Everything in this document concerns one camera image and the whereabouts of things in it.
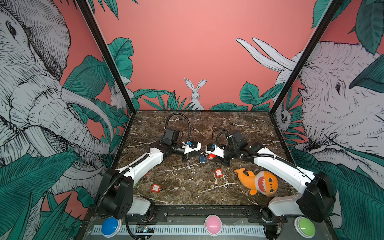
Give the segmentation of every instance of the elephant eye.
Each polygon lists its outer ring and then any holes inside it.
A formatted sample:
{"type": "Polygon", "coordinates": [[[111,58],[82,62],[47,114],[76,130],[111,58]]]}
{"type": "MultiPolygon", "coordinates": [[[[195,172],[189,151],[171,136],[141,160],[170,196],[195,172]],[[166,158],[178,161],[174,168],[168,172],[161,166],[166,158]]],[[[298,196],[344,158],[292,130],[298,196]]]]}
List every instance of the elephant eye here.
{"type": "Polygon", "coordinates": [[[8,31],[12,34],[12,37],[15,38],[17,35],[16,29],[12,27],[11,22],[9,21],[7,21],[5,24],[7,25],[8,31]]]}
{"type": "Polygon", "coordinates": [[[340,87],[341,87],[340,83],[337,83],[335,88],[339,95],[340,95],[340,87]]]}

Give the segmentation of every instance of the pink button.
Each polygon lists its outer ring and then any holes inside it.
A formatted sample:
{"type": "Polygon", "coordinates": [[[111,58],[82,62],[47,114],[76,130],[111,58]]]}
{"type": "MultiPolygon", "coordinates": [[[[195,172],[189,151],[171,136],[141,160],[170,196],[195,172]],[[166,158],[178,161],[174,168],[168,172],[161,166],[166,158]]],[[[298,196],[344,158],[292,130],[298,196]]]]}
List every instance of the pink button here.
{"type": "Polygon", "coordinates": [[[209,215],[205,219],[205,230],[211,236],[217,236],[220,234],[222,229],[221,219],[216,215],[209,215]]]}

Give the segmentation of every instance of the blue tag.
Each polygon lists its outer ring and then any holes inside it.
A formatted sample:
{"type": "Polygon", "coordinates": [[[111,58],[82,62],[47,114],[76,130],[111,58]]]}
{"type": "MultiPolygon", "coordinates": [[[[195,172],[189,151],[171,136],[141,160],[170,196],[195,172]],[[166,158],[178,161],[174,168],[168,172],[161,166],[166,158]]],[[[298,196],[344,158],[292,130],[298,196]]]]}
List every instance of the blue tag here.
{"type": "Polygon", "coordinates": [[[202,162],[207,162],[206,156],[200,156],[200,163],[202,163],[202,162]]]}

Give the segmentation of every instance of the green button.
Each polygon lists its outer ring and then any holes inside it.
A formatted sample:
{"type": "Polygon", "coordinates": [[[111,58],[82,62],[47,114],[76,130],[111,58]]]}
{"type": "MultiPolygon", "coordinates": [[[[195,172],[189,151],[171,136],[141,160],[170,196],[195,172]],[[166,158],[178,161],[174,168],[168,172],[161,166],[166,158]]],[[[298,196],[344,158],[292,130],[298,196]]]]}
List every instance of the green button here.
{"type": "Polygon", "coordinates": [[[314,233],[316,232],[316,229],[315,229],[313,223],[309,219],[304,218],[304,217],[302,219],[300,219],[299,227],[300,227],[301,231],[309,237],[313,237],[314,233]]]}

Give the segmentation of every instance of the elephant ear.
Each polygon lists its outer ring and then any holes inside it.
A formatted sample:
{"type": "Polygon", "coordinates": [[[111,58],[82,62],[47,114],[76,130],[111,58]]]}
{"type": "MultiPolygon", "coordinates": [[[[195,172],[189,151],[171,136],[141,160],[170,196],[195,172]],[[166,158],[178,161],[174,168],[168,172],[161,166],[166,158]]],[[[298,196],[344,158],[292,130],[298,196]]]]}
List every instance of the elephant ear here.
{"type": "Polygon", "coordinates": [[[67,65],[71,38],[64,17],[54,2],[0,0],[0,5],[18,20],[47,70],[60,79],[67,65]]]}

